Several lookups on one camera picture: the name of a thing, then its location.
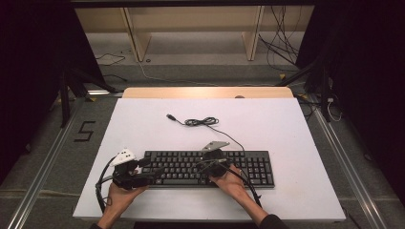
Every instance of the hand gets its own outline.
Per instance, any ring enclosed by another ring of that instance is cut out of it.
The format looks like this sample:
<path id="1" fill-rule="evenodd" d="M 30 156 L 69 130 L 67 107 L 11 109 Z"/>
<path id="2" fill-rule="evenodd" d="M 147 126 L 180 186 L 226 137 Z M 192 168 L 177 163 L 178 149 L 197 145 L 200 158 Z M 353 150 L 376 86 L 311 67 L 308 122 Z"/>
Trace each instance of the hand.
<path id="1" fill-rule="evenodd" d="M 118 188 L 118 186 L 112 182 L 108 191 L 104 214 L 97 225 L 101 228 L 111 228 L 114 222 L 123 212 L 125 212 L 134 199 L 148 188 L 149 186 L 144 186 L 128 191 Z"/>
<path id="2" fill-rule="evenodd" d="M 241 173 L 241 170 L 236 168 L 233 164 L 230 165 L 229 169 L 237 174 Z M 234 199 L 244 198 L 247 196 L 247 192 L 242 180 L 230 172 L 226 172 L 222 177 L 209 177 L 209 179 L 215 182 L 218 187 L 221 188 L 221 190 Z"/>

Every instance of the floor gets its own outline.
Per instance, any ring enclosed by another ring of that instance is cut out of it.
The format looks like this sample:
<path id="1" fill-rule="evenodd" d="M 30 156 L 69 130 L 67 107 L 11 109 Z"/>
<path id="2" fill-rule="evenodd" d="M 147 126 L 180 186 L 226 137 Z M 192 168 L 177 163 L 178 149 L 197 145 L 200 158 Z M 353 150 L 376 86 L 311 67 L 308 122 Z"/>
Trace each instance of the floor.
<path id="1" fill-rule="evenodd" d="M 262 34 L 265 40 L 272 39 L 273 35 L 270 32 Z M 301 32 L 295 32 L 290 37 L 291 44 L 297 49 L 302 36 Z M 247 61 L 242 37 L 237 32 L 153 34 L 141 65 L 135 61 L 126 34 L 88 34 L 88 38 L 107 83 L 118 88 L 271 86 L 280 82 L 284 74 L 290 76 L 296 70 L 285 59 L 272 52 L 267 54 L 262 42 L 258 44 L 255 60 Z M 304 94 L 304 83 L 305 78 L 302 78 L 289 86 L 295 94 Z M 87 87 L 97 90 L 93 85 Z M 316 94 L 305 96 L 307 100 L 317 99 Z M 66 135 L 60 146 L 53 144 L 63 133 L 59 127 L 61 106 L 59 101 L 55 101 L 31 142 L 31 152 L 20 157 L 0 186 L 0 228 L 9 225 L 19 203 L 34 185 L 39 185 L 38 193 L 34 195 L 32 205 L 26 209 L 26 217 L 20 224 L 22 228 L 90 226 L 91 222 L 74 219 L 72 213 L 118 96 L 92 95 L 91 98 L 80 100 L 72 96 L 75 121 L 65 130 Z M 348 215 L 347 220 L 338 223 L 289 221 L 287 224 L 291 228 L 358 228 L 356 223 L 361 228 L 405 228 L 404 206 L 377 165 L 367 160 L 367 151 L 350 121 L 343 115 L 339 121 L 324 124 L 316 106 L 304 102 L 301 106 L 336 195 L 351 218 Z M 338 120 L 338 108 L 331 107 L 330 113 Z M 93 121 L 87 127 L 94 134 L 87 142 L 76 141 L 83 138 L 79 130 L 85 121 Z M 333 142 L 338 142 L 338 146 L 333 146 Z M 49 161 L 46 165 L 50 169 L 43 175 L 43 182 L 38 184 L 35 181 L 38 180 L 38 172 L 43 171 L 44 161 Z M 353 178 L 348 175 L 348 163 L 352 166 L 349 172 L 356 174 L 360 185 L 353 184 Z M 364 202 L 373 205 L 365 206 Z M 377 214 L 365 211 L 370 206 L 375 207 Z M 375 223 L 373 219 L 382 220 L 382 224 Z M 119 221 L 115 228 L 132 228 L 133 225 L 132 221 Z M 136 226 L 159 228 L 158 225 L 147 223 L 137 223 Z"/>

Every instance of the black keyboard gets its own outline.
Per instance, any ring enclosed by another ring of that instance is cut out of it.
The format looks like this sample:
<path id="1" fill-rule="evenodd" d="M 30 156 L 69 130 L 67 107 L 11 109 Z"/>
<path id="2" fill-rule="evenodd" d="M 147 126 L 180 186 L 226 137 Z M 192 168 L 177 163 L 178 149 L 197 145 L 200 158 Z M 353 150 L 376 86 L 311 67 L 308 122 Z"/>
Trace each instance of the black keyboard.
<path id="1" fill-rule="evenodd" d="M 223 151 L 236 167 L 242 169 L 242 177 L 255 188 L 273 188 L 274 178 L 268 151 Z M 151 188 L 201 188 L 216 187 L 206 174 L 200 174 L 195 166 L 202 161 L 200 151 L 146 151 L 151 163 L 142 168 L 149 173 L 164 168 L 164 173 Z"/>

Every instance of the sleeve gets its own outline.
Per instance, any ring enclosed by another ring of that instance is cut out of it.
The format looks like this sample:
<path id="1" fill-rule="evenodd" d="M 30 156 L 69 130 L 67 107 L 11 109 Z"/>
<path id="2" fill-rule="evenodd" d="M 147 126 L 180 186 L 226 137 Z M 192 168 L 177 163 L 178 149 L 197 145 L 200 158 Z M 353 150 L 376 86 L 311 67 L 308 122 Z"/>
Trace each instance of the sleeve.
<path id="1" fill-rule="evenodd" d="M 93 223 L 90 229 L 102 229 L 102 228 L 99 227 L 96 223 Z"/>
<path id="2" fill-rule="evenodd" d="M 260 223 L 260 229 L 288 229 L 276 215 L 266 216 Z"/>

